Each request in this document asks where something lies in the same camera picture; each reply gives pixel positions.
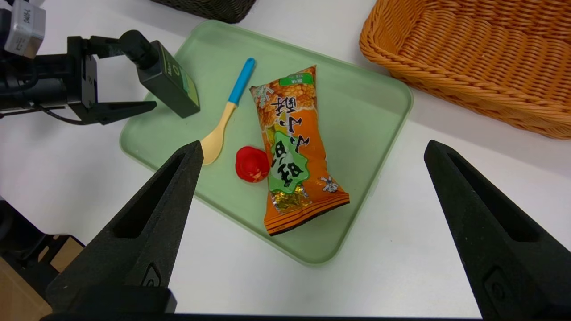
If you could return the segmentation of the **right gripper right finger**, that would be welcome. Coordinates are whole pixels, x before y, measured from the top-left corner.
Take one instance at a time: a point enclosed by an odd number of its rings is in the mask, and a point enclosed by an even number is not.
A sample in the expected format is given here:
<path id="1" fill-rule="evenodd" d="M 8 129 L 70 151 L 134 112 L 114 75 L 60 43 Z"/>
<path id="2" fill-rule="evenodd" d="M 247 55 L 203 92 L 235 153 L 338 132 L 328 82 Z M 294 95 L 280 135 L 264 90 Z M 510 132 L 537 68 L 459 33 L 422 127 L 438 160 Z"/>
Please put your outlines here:
<path id="1" fill-rule="evenodd" d="M 485 320 L 568 320 L 571 254 L 456 150 L 424 162 Z"/>

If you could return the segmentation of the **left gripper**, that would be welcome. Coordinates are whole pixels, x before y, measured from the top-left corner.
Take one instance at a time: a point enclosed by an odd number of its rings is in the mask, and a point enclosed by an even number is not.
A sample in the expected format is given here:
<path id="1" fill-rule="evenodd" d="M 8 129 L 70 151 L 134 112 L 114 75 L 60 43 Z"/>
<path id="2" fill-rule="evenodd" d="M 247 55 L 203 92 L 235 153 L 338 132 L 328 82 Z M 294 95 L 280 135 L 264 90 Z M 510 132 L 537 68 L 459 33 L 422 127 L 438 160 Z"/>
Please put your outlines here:
<path id="1" fill-rule="evenodd" d="M 102 125 L 141 115 L 157 107 L 153 100 L 97 103 L 96 61 L 92 55 L 111 58 L 125 53 L 119 39 L 69 37 L 67 53 L 36 56 L 34 64 L 38 81 L 34 86 L 34 104 L 42 108 L 68 106 L 80 123 L 98 122 Z"/>

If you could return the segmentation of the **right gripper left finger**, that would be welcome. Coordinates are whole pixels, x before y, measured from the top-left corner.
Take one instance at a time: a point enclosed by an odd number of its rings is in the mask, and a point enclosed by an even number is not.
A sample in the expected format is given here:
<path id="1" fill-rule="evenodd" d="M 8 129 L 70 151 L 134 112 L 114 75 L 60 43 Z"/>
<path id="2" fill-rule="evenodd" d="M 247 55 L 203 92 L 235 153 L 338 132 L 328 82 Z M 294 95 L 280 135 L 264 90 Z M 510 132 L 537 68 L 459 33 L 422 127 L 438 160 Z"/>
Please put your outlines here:
<path id="1" fill-rule="evenodd" d="M 47 287 L 54 315 L 173 313 L 169 282 L 203 162 L 178 148 Z"/>

